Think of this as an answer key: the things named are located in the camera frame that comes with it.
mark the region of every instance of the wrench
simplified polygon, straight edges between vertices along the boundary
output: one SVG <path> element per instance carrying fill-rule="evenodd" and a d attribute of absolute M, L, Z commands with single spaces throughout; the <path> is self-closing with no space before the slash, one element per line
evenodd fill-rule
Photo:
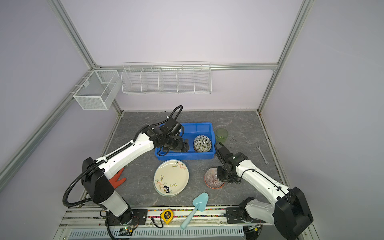
<path fill-rule="evenodd" d="M 269 162 L 268 162 L 268 161 L 265 159 L 265 157 L 264 157 L 264 154 L 262 153 L 262 150 L 261 150 L 260 146 L 257 146 L 257 150 L 259 150 L 260 154 L 262 155 L 262 157 L 263 157 L 263 159 L 264 159 L 264 162 L 265 162 L 265 164 L 266 164 L 266 165 L 268 165 L 268 164 L 269 164 Z"/>

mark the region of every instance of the plate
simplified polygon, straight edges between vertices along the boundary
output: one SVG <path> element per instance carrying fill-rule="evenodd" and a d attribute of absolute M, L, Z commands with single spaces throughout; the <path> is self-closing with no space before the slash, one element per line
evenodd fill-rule
<path fill-rule="evenodd" d="M 187 185 L 189 171 L 187 166 L 179 160 L 171 159 L 163 162 L 156 170 L 154 186 L 163 196 L 175 196 Z"/>

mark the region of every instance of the blue plastic bin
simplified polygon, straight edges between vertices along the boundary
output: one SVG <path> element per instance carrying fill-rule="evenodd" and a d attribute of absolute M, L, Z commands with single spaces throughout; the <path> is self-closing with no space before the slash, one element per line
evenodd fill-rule
<path fill-rule="evenodd" d="M 199 160 L 199 159 L 212 159 L 215 156 L 215 132 L 212 127 L 212 123 L 210 122 L 199 122 L 199 123 L 182 123 L 185 129 L 185 133 L 183 135 L 184 139 L 189 140 L 189 150 L 188 152 L 174 152 L 169 151 L 169 153 L 165 156 L 159 156 L 157 152 L 160 150 L 156 148 L 155 156 L 160 161 L 166 161 L 170 159 L 177 160 Z M 209 137 L 212 142 L 212 148 L 209 152 L 195 152 L 193 148 L 193 141 L 199 135 L 205 135 Z"/>

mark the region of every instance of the yellow tape measure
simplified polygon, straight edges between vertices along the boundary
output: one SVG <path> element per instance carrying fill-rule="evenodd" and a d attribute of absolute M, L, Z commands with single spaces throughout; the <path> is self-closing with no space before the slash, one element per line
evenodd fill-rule
<path fill-rule="evenodd" d="M 170 209 L 165 210 L 160 214 L 160 217 L 164 220 L 164 222 L 168 225 L 173 218 L 173 212 Z"/>

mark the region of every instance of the white wire basket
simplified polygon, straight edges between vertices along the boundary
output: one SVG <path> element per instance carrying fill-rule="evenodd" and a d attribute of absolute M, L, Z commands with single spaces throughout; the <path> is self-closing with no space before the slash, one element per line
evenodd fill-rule
<path fill-rule="evenodd" d="M 108 110 L 121 88 L 115 70 L 93 70 L 73 97 L 84 110 Z"/>
<path fill-rule="evenodd" d="M 122 91 L 126 94 L 211 93 L 209 63 L 175 65 L 123 64 Z"/>

